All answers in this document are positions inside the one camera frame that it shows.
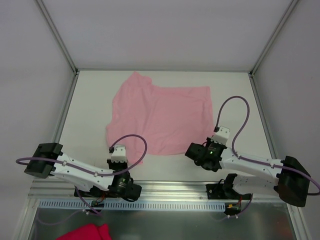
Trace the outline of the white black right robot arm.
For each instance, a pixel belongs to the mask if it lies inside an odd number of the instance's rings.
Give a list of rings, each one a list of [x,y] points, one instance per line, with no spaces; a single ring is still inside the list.
[[[241,156],[232,148],[210,140],[205,145],[192,142],[185,156],[207,171],[230,170],[219,187],[228,199],[258,194],[276,196],[300,208],[306,205],[310,175],[294,157],[281,160]]]

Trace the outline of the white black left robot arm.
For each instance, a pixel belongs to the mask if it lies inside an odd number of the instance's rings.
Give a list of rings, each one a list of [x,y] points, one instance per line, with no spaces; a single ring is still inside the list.
[[[40,179],[49,176],[62,179],[77,188],[76,197],[120,198],[129,202],[139,199],[142,187],[135,184],[130,172],[126,171],[128,159],[124,145],[111,148],[107,169],[78,161],[63,153],[62,148],[59,143],[39,144],[24,173]]]

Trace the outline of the pink t-shirt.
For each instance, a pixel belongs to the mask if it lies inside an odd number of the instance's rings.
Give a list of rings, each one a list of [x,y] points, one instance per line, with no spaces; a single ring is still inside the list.
[[[144,151],[156,156],[183,154],[213,131],[209,86],[161,87],[133,72],[112,100],[106,142],[111,146],[119,140],[133,164]]]

